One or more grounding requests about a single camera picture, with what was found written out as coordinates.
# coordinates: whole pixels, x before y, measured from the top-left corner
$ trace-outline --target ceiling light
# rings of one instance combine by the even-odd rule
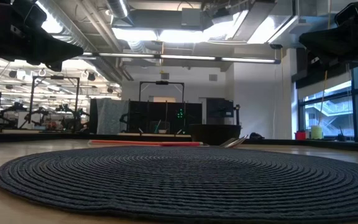
[[[112,28],[117,39],[126,41],[140,41],[140,40],[157,40],[157,35],[153,30],[147,29],[120,29]]]
[[[154,58],[152,54],[100,53],[102,57]]]
[[[249,63],[275,63],[273,59],[259,59],[259,58],[222,58],[223,62],[249,62]]]
[[[214,60],[217,62],[249,62],[249,63],[277,63],[274,59],[260,58],[232,58],[232,57],[206,57],[192,55],[160,55],[160,54],[124,54],[124,53],[99,53],[102,57],[128,57],[128,58],[166,58],[166,59],[186,59],[186,60]]]
[[[274,20],[271,16],[268,16],[255,30],[247,44],[264,44],[274,35],[275,30]]]
[[[208,39],[206,39],[202,31],[164,30],[159,40],[167,43],[200,43]]]
[[[273,35],[267,42],[272,43],[275,39],[280,37],[284,31],[286,31],[296,20],[298,20],[298,16],[294,16],[285,26],[283,26],[276,34]]]
[[[215,57],[191,56],[191,55],[161,55],[167,59],[190,59],[190,60],[215,60]]]
[[[244,21],[244,19],[246,19],[247,14],[248,14],[248,10],[244,10],[242,11],[239,16],[237,17],[237,19],[235,18],[235,15],[233,15],[233,19],[235,20],[234,25],[231,27],[231,29],[229,30],[229,32],[227,32],[226,35],[226,40],[231,39],[234,37],[234,35],[236,34],[237,30],[239,30],[242,22]]]

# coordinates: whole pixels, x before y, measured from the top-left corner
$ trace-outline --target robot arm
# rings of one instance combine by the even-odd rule
[[[62,62],[83,54],[81,47],[53,38],[41,26],[46,13],[30,0],[0,0],[0,57],[40,63],[56,72]]]
[[[338,63],[358,64],[358,2],[339,12],[335,22],[337,28],[305,33],[299,38],[325,69]]]

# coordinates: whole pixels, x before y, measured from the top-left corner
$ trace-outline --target orange foam tube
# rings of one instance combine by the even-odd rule
[[[202,142],[146,142],[119,140],[89,140],[91,144],[130,144],[137,146],[202,146]]]

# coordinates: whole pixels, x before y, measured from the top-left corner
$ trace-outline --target fluorescent light fixture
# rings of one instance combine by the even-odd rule
[[[159,40],[166,43],[200,43],[208,39],[205,38],[202,31],[164,30]]]
[[[228,39],[231,39],[234,37],[237,30],[239,30],[242,22],[244,21],[244,19],[246,19],[248,12],[249,12],[248,10],[242,11],[240,13],[240,15],[237,17],[237,19],[234,19],[235,15],[233,15],[233,19],[235,20],[235,22],[234,22],[234,25],[229,30],[229,32],[227,32],[225,40],[228,40]]]
[[[295,21],[298,20],[298,16],[294,16],[285,26],[283,26],[272,38],[270,38],[267,42],[272,43],[275,39],[280,37],[284,31],[286,31]]]
[[[48,89],[51,89],[51,90],[55,90],[55,91],[60,91],[60,88],[57,87],[57,86],[54,86],[54,85],[48,85],[47,88],[48,88]]]
[[[271,16],[268,16],[255,30],[247,44],[264,44],[275,33],[275,24]]]
[[[117,39],[126,41],[157,40],[154,30],[112,28]]]
[[[160,54],[124,54],[124,53],[100,53],[103,57],[128,57],[128,58],[165,58],[165,59],[186,59],[186,60],[209,60],[222,62],[249,62],[249,63],[275,63],[274,59],[261,58],[234,58],[234,57],[209,57],[192,55],[160,55]]]
[[[100,53],[102,57],[154,58],[152,54]]]
[[[223,62],[249,62],[249,63],[275,63],[276,60],[272,59],[259,59],[259,58],[222,58]]]
[[[188,59],[188,60],[215,60],[215,57],[191,56],[191,55],[161,55],[167,59]]]
[[[118,98],[117,96],[114,95],[88,95],[89,98],[94,98],[94,99],[103,99],[103,98]]]
[[[339,84],[339,85],[336,85],[334,87],[331,87],[331,88],[328,88],[326,90],[324,90],[326,93],[330,93],[330,92],[333,92],[333,91],[337,91],[337,90],[342,90],[342,89],[345,89],[345,88],[349,88],[350,86],[352,86],[352,82],[351,81],[347,81],[347,82],[344,82],[342,84]]]
[[[58,34],[63,31],[63,27],[53,18],[51,13],[38,1],[36,4],[47,14],[47,20],[42,24],[42,28],[50,34]]]
[[[31,93],[18,93],[18,92],[2,92],[2,95],[11,96],[31,96]],[[75,99],[75,95],[57,94],[57,93],[34,93],[34,96],[56,96],[59,98]],[[117,98],[117,95],[78,95],[78,99],[85,100],[87,98]]]

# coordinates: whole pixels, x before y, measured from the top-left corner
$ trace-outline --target black speaker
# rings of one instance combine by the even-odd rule
[[[17,76],[17,71],[10,71],[9,72],[9,77],[16,78],[16,76]]]
[[[88,80],[89,81],[95,81],[96,77],[94,76],[94,72],[89,72],[88,73]]]

